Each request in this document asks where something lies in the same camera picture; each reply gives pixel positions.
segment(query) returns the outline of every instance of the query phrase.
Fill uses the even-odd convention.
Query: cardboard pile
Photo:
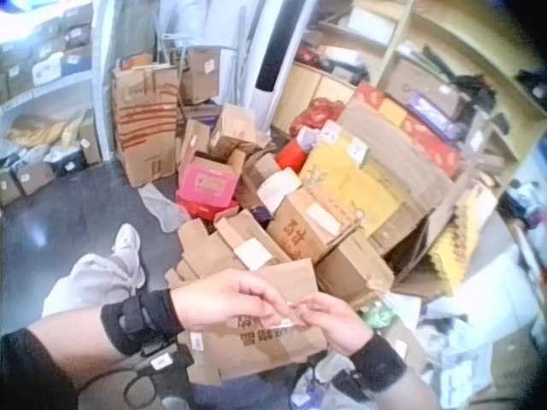
[[[289,302],[317,291],[311,261],[291,262],[248,211],[221,219],[215,227],[217,231],[209,235],[201,220],[193,220],[179,229],[184,260],[176,271],[166,274],[170,287],[184,285],[183,280],[197,280],[235,268],[253,271]],[[202,384],[219,384],[230,378],[305,361],[309,355],[326,348],[318,329],[293,326],[257,330],[250,318],[240,318],[235,327],[217,326],[190,334],[189,338],[194,339],[190,340],[190,347],[198,357],[189,374],[192,382]]]
[[[178,94],[176,69],[168,65],[114,70],[115,136],[131,186],[174,173]]]

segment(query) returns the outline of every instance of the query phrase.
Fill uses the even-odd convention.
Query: black wrist brace
[[[407,369],[399,354],[383,337],[376,334],[350,359],[361,374],[362,387],[374,393],[390,387]]]
[[[101,321],[110,342],[126,356],[137,353],[144,344],[158,337],[175,337],[184,330],[169,290],[156,290],[104,305]]]

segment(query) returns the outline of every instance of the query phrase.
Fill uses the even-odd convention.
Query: shoe
[[[137,288],[144,285],[146,277],[143,268],[140,266],[138,251],[140,250],[140,236],[137,230],[129,224],[121,226],[116,235],[112,251],[114,255],[121,258],[129,270],[129,276],[133,279]]]

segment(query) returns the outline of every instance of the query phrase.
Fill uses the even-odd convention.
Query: hand
[[[189,331],[239,315],[260,318],[262,325],[269,327],[288,314],[286,300],[271,284],[235,269],[172,290],[171,297],[180,323]]]
[[[298,304],[297,311],[304,323],[323,330],[332,348],[349,357],[373,336],[350,305],[325,293],[312,293]]]

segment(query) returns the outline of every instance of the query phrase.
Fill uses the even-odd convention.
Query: flattened cardboard
[[[289,302],[296,302],[317,291],[310,260],[268,266],[255,271],[275,287]],[[264,372],[326,349],[326,341],[317,328],[292,327],[278,330],[250,330],[242,320],[239,329],[217,326],[203,333],[204,353],[219,369],[222,380]]]
[[[313,204],[324,208],[339,224],[337,235],[329,233],[307,211]],[[268,226],[273,240],[295,261],[311,258],[317,263],[356,225],[355,215],[322,184],[301,188],[285,197]]]
[[[379,300],[393,284],[393,272],[357,229],[315,267],[323,291],[354,309]]]
[[[33,194],[55,179],[51,166],[46,162],[25,165],[17,170],[16,175],[27,195]]]
[[[214,158],[225,161],[236,148],[249,154],[256,148],[255,113],[227,104],[211,135],[209,153]]]

